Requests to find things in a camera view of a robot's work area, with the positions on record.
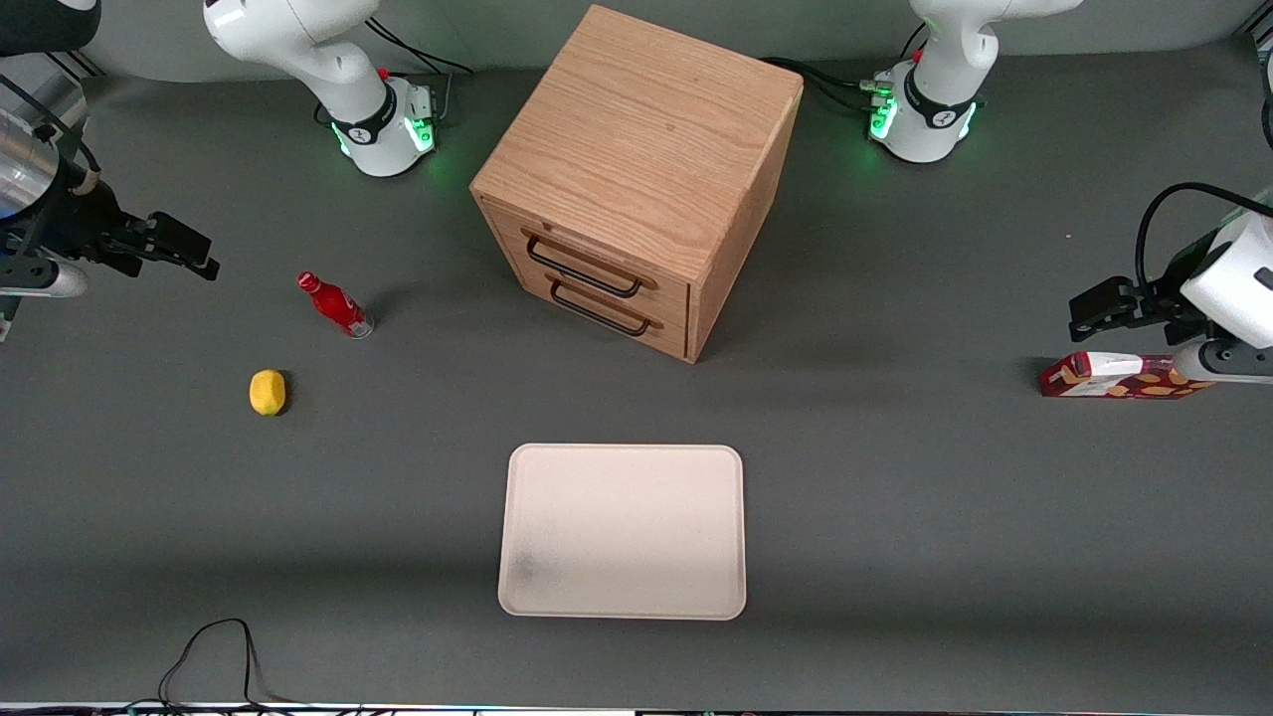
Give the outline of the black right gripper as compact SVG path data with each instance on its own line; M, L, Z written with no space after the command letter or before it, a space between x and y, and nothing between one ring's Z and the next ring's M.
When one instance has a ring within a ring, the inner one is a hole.
M39 255L93 262L139 276L144 262L168 262L213 282L220 264L210 259L211 240L187 224L154 211L149 217L149 237L132 232L137 218L118 208L115 192L103 181L85 195L55 185L29 209L29 228Z

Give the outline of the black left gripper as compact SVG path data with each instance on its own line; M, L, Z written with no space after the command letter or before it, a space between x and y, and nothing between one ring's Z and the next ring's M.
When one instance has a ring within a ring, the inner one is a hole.
M1150 324L1164 324L1169 347L1183 345L1195 338L1209 338L1212 321L1197 304L1183 297L1183 283L1203 268L1218 231L1206 233L1185 248L1178 250L1164 275L1150 282ZM1128 276L1109 276L1071 298L1069 339L1083 343L1111 330L1137 329L1142 324L1141 290Z

